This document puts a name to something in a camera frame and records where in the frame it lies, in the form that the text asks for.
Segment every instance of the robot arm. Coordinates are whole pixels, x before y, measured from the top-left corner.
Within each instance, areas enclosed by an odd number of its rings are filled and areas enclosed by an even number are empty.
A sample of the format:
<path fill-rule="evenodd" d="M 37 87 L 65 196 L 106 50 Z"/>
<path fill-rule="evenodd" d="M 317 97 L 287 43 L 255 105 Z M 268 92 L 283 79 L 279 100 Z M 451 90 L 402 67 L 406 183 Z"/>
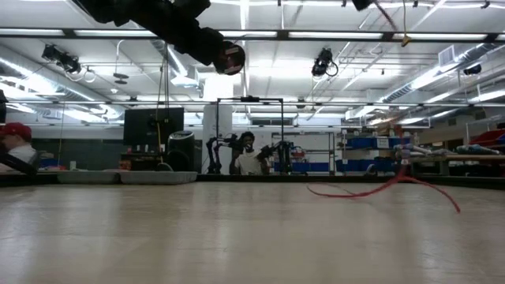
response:
<path fill-rule="evenodd" d="M 134 21 L 175 50 L 197 61 L 214 64 L 218 73 L 234 75 L 245 63 L 244 50 L 212 28 L 200 28 L 195 19 L 210 6 L 209 0 L 72 0 L 99 23 L 117 26 Z"/>

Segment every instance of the cable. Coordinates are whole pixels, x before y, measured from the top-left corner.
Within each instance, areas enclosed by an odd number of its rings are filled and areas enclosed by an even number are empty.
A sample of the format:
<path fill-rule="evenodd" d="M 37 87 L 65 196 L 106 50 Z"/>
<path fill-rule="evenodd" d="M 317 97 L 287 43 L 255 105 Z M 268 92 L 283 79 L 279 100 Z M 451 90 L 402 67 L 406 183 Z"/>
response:
<path fill-rule="evenodd" d="M 333 60 L 331 61 L 331 64 L 336 68 L 335 74 L 329 74 L 328 71 L 326 71 L 326 75 L 328 75 L 329 77 L 335 77 L 339 74 L 339 67 L 335 62 L 333 62 Z"/>
<path fill-rule="evenodd" d="M 66 107 L 66 103 L 63 102 L 62 127 L 60 128 L 60 143 L 58 145 L 58 168 L 60 167 L 60 161 L 62 158 L 62 142 L 63 142 L 63 125 L 65 122 L 65 107 Z"/>
<path fill-rule="evenodd" d="M 396 24 L 394 23 L 393 19 L 391 19 L 391 17 L 389 16 L 389 14 L 387 14 L 387 12 L 384 10 L 384 8 L 379 4 L 379 2 L 377 0 L 372 0 L 373 3 L 376 5 L 377 9 L 379 9 L 379 11 L 386 17 L 386 20 L 389 22 L 389 24 L 391 25 L 391 27 L 393 28 L 393 30 L 395 32 L 398 31 L 398 28 L 396 27 Z"/>
<path fill-rule="evenodd" d="M 164 71 L 164 66 L 165 66 L 165 61 L 166 59 L 163 58 L 161 62 L 161 67 L 159 68 L 160 74 L 159 74 L 159 85 L 158 85 L 158 103 L 156 103 L 156 111 L 155 111 L 155 121 L 156 121 L 156 128 L 157 128 L 157 135 L 158 135 L 158 151 L 161 152 L 161 132 L 159 128 L 159 120 L 158 120 L 158 109 L 159 109 L 159 99 L 161 98 L 161 85 L 163 82 L 163 71 Z"/>
<path fill-rule="evenodd" d="M 403 144 L 402 130 L 400 128 L 398 128 L 397 130 L 399 130 L 400 140 Z M 410 181 L 413 183 L 417 183 L 419 185 L 428 186 L 432 189 L 435 189 L 437 192 L 440 192 L 442 195 L 444 195 L 446 198 L 449 199 L 449 201 L 454 206 L 454 209 L 456 210 L 456 212 L 461 213 L 461 208 L 459 207 L 458 203 L 456 203 L 456 201 L 447 192 L 445 192 L 442 189 L 439 189 L 438 187 L 431 185 L 427 182 L 419 181 L 413 177 L 407 177 L 405 175 L 405 173 L 406 173 L 406 166 L 402 164 L 400 171 L 396 177 L 393 177 L 392 179 L 387 181 L 385 184 L 381 185 L 380 187 L 378 187 L 376 189 L 368 191 L 368 192 L 349 193 L 349 194 L 330 194 L 330 193 L 317 192 L 317 191 L 311 189 L 310 186 L 308 186 L 308 185 L 306 185 L 306 187 L 307 187 L 307 190 L 309 190 L 311 193 L 313 193 L 317 196 L 325 196 L 325 197 L 330 197 L 330 198 L 361 198 L 361 197 L 367 197 L 367 196 L 371 196 L 372 194 L 376 194 L 378 192 L 381 192 L 381 191 L 389 188 L 390 186 L 399 183 L 400 181 Z"/>
<path fill-rule="evenodd" d="M 403 39 L 402 47 L 406 47 L 410 43 L 411 38 L 407 35 L 407 7 L 405 0 L 403 0 Z"/>

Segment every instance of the red cap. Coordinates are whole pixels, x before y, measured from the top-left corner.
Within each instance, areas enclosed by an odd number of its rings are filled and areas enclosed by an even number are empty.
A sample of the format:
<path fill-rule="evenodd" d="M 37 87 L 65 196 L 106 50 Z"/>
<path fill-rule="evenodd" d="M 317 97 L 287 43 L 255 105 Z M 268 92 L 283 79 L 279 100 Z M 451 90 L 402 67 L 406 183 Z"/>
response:
<path fill-rule="evenodd" d="M 32 138 L 32 129 L 22 123 L 12 122 L 7 123 L 0 130 L 0 135 L 19 135 L 25 140 L 30 140 Z"/>

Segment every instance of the shelf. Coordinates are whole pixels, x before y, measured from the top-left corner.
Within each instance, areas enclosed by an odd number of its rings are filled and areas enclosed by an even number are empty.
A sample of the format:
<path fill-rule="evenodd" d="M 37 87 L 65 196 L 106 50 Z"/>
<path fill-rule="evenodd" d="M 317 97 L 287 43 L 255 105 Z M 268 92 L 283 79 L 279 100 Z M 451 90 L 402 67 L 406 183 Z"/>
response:
<path fill-rule="evenodd" d="M 343 151 L 344 149 L 343 148 L 338 148 L 336 149 L 336 151 Z M 374 147 L 368 147 L 368 148 L 348 148 L 346 147 L 346 151 L 369 151 L 369 150 L 393 150 L 391 148 L 374 148 Z"/>
<path fill-rule="evenodd" d="M 317 153 L 320 153 L 320 154 L 334 154 L 333 150 L 305 150 L 304 149 L 304 152 L 305 153 L 313 153 L 313 154 L 317 154 Z"/>

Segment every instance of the speaker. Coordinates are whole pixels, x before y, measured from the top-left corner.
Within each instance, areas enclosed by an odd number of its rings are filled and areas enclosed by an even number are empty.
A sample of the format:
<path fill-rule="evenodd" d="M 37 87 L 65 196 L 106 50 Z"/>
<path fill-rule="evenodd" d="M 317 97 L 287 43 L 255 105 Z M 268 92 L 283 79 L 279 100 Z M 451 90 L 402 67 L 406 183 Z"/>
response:
<path fill-rule="evenodd" d="M 170 134 L 167 163 L 172 166 L 174 171 L 195 170 L 195 135 L 193 132 L 182 130 Z"/>

